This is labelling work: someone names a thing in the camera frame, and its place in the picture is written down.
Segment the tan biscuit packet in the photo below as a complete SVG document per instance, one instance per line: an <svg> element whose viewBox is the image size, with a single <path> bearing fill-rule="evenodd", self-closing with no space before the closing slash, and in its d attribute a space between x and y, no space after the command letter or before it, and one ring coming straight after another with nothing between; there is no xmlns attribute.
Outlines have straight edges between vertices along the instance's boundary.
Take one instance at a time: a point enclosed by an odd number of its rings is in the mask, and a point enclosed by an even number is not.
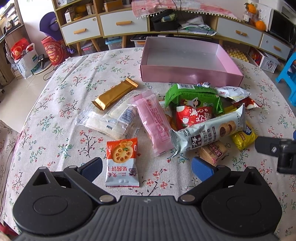
<svg viewBox="0 0 296 241"><path fill-rule="evenodd" d="M198 149L198 156L213 166L228 154L228 149L221 141L216 141Z"/></svg>

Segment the yellow snack packet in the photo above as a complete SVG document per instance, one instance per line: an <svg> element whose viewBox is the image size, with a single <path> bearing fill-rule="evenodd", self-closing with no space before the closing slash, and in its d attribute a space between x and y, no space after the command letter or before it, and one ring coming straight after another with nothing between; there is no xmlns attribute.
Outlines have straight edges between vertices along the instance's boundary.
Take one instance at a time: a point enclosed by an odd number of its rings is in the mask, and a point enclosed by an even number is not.
<svg viewBox="0 0 296 241"><path fill-rule="evenodd" d="M257 133L248 122L246 122L246 129L244 131L239 131L231 136L232 141L240 151L248 148L257 138Z"/></svg>

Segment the orange white biscuit packet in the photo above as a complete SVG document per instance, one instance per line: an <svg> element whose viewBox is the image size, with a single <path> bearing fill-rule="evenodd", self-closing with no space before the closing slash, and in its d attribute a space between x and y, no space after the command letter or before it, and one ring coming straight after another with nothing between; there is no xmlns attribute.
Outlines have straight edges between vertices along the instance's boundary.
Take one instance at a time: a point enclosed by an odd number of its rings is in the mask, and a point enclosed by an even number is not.
<svg viewBox="0 0 296 241"><path fill-rule="evenodd" d="M139 187L137 138L107 142L106 187Z"/></svg>

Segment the white jam cookie pack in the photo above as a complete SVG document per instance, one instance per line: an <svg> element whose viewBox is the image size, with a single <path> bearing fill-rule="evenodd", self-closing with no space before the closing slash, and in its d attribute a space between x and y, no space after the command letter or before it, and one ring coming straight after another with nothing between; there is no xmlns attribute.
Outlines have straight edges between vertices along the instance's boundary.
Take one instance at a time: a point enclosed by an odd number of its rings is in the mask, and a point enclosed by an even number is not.
<svg viewBox="0 0 296 241"><path fill-rule="evenodd" d="M170 130L175 148L173 156L211 144L221 138L246 130L245 105L216 118L188 126L179 131Z"/></svg>

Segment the red white candy packet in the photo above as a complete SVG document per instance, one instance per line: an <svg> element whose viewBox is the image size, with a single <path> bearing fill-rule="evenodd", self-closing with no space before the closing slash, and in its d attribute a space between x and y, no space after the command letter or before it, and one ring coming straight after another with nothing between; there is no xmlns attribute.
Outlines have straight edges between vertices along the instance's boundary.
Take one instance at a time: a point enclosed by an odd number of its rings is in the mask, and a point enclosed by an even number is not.
<svg viewBox="0 0 296 241"><path fill-rule="evenodd" d="M239 102L234 103L233 105L236 108L239 108L241 105L245 106L246 109L261 108L261 105L257 104L252 98L247 97Z"/></svg>

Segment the clear white cracker pack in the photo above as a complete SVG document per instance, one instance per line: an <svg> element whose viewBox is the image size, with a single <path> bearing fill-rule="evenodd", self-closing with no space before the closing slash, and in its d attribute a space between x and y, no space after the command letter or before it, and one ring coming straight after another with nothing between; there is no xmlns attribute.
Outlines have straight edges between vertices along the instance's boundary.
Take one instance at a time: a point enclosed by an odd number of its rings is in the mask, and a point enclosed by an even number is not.
<svg viewBox="0 0 296 241"><path fill-rule="evenodd" d="M92 105L78 114L75 125L98 131L115 140L122 140L136 137L141 123L137 109L133 106L100 111Z"/></svg>

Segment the white small snack packet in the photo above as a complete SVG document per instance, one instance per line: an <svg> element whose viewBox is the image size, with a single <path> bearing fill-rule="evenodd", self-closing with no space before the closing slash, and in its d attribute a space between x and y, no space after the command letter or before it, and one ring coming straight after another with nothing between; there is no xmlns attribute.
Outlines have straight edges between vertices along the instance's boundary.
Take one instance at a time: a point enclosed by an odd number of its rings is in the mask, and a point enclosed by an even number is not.
<svg viewBox="0 0 296 241"><path fill-rule="evenodd" d="M215 90L221 97L229 98L234 102L240 102L251 95L249 91L234 86L215 87Z"/></svg>

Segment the red white snack packet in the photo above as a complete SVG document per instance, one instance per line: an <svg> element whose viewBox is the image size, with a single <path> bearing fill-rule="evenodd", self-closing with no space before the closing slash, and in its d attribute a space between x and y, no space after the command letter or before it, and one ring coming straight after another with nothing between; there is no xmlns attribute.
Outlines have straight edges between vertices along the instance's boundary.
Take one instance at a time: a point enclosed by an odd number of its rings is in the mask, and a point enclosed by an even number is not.
<svg viewBox="0 0 296 241"><path fill-rule="evenodd" d="M203 106L194 108L189 105L176 107L176 125L178 130L202 123L212 118L212 107Z"/></svg>

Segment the pink wafer packet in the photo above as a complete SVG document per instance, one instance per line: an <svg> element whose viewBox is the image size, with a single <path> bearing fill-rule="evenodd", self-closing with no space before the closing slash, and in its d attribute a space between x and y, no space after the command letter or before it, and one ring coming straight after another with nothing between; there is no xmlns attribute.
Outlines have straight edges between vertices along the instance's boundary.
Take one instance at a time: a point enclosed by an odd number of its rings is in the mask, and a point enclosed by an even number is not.
<svg viewBox="0 0 296 241"><path fill-rule="evenodd" d="M130 104L137 108L140 120L151 139L154 155L159 156L171 150L171 125L159 104L158 97L148 90L133 97Z"/></svg>

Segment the green biscuit package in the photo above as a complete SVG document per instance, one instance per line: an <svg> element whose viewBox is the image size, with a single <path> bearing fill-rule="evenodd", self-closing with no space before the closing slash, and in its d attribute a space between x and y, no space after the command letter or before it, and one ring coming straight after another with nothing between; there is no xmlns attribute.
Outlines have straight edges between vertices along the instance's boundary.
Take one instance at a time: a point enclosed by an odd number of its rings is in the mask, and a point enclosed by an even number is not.
<svg viewBox="0 0 296 241"><path fill-rule="evenodd" d="M165 106L190 105L194 108L212 107L214 115L224 113L221 97L211 87L174 84L166 92Z"/></svg>

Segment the gold snack bar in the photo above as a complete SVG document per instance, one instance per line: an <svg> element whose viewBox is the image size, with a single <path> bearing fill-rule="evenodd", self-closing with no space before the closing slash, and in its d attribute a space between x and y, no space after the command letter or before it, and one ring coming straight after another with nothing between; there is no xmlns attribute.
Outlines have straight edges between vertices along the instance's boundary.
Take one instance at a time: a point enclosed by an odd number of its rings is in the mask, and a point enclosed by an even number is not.
<svg viewBox="0 0 296 241"><path fill-rule="evenodd" d="M138 88L138 84L127 77L118 85L99 95L95 100L92 101L92 103L101 111L106 110L112 104L136 88Z"/></svg>

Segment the red round lantern bag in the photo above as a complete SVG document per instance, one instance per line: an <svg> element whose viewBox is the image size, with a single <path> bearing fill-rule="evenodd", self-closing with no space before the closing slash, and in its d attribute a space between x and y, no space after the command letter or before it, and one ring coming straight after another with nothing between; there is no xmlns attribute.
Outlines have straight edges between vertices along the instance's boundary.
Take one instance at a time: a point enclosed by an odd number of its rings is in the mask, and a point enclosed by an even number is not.
<svg viewBox="0 0 296 241"><path fill-rule="evenodd" d="M47 36L41 40L41 43L43 44L52 65L59 65L68 57L68 52L63 39L56 41L52 37Z"/></svg>

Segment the white red paper bag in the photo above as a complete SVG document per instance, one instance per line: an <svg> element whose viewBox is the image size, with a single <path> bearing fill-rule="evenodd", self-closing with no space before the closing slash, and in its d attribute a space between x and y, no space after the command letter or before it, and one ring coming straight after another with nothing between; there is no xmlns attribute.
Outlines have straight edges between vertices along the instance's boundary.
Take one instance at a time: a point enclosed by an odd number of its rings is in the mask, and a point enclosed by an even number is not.
<svg viewBox="0 0 296 241"><path fill-rule="evenodd" d="M20 39L13 45L11 57L24 79L31 77L40 66L35 44L30 44L26 38Z"/></svg>

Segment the orange fruit upper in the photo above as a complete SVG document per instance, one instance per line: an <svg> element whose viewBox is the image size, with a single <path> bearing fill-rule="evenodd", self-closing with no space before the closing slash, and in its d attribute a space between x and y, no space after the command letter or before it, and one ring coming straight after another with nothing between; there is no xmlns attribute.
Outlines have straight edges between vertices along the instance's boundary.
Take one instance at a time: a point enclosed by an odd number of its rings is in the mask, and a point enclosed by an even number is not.
<svg viewBox="0 0 296 241"><path fill-rule="evenodd" d="M246 12L255 15L257 13L257 8L253 3L245 3Z"/></svg>

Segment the purple hat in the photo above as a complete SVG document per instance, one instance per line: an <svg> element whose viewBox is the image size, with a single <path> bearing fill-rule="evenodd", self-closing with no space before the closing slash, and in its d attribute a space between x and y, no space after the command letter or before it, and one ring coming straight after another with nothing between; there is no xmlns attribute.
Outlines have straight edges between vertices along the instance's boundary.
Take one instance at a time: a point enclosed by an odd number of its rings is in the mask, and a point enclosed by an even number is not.
<svg viewBox="0 0 296 241"><path fill-rule="evenodd" d="M63 39L56 15L53 11L47 13L43 16L43 18L41 18L39 28L41 32L55 41Z"/></svg>

